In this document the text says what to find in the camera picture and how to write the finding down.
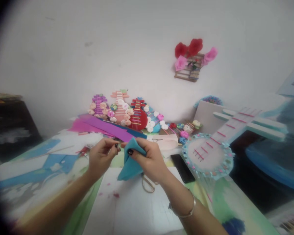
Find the right hand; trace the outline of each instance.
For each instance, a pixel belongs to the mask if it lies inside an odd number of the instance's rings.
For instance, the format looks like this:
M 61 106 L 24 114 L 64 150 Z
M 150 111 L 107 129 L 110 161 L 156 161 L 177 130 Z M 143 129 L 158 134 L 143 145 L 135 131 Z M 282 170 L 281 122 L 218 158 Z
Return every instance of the right hand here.
M 161 184 L 170 174 L 170 171 L 164 163 L 158 144 L 143 138 L 136 138 L 136 141 L 147 152 L 146 157 L 133 149 L 129 149 L 128 154 L 138 162 L 149 179 Z M 122 148 L 126 145 L 127 143 L 121 143 Z

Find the bracelet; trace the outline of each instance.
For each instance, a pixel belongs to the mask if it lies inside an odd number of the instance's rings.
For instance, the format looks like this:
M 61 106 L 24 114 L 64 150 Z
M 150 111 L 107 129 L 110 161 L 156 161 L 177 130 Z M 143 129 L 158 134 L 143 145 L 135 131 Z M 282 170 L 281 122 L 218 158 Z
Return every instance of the bracelet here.
M 191 191 L 190 191 L 190 193 L 193 195 L 194 206 L 193 206 L 193 209 L 191 210 L 191 212 L 190 212 L 188 215 L 184 215 L 184 216 L 182 216 L 182 215 L 178 215 L 178 214 L 173 210 L 171 203 L 169 203 L 169 209 L 171 209 L 171 210 L 173 211 L 173 213 L 174 213 L 177 217 L 179 217 L 179 218 L 187 218 L 187 217 L 190 217 L 190 216 L 193 215 L 193 212 L 194 212 L 194 210 L 195 210 L 195 206 L 196 206 L 196 199 L 195 199 L 194 194 L 193 194 Z

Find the red paper flower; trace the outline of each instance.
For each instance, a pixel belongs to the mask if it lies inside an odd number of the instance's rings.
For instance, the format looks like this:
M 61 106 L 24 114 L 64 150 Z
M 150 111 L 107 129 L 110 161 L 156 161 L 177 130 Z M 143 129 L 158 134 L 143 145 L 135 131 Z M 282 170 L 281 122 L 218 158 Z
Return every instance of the red paper flower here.
M 188 47 L 188 57 L 197 55 L 197 53 L 203 48 L 202 39 L 193 39 Z
M 187 49 L 188 47 L 180 42 L 175 47 L 175 57 L 178 58 L 180 55 L 185 56 Z
M 176 128 L 176 124 L 175 124 L 175 123 L 171 123 L 171 124 L 170 124 L 170 128 L 171 128 L 171 129 Z

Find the wall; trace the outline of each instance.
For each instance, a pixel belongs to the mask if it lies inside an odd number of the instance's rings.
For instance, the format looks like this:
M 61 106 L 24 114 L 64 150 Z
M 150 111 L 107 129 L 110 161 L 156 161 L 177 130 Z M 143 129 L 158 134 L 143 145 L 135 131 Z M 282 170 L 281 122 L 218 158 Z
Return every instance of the wall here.
M 192 38 L 219 50 L 196 83 L 172 67 Z M 141 96 L 179 120 L 205 95 L 239 108 L 274 93 L 293 69 L 294 0 L 23 0 L 0 27 L 0 92 L 23 95 L 44 136 L 96 93 L 129 89 L 127 102 Z

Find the smartphone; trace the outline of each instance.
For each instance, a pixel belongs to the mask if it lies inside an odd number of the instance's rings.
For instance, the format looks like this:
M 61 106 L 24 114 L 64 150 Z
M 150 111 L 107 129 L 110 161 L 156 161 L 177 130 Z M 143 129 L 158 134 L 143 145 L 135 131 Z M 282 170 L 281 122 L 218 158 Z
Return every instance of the smartphone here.
M 195 181 L 195 178 L 186 163 L 184 162 L 182 156 L 180 154 L 171 155 L 172 161 L 177 168 L 182 180 L 184 183 L 191 183 Z

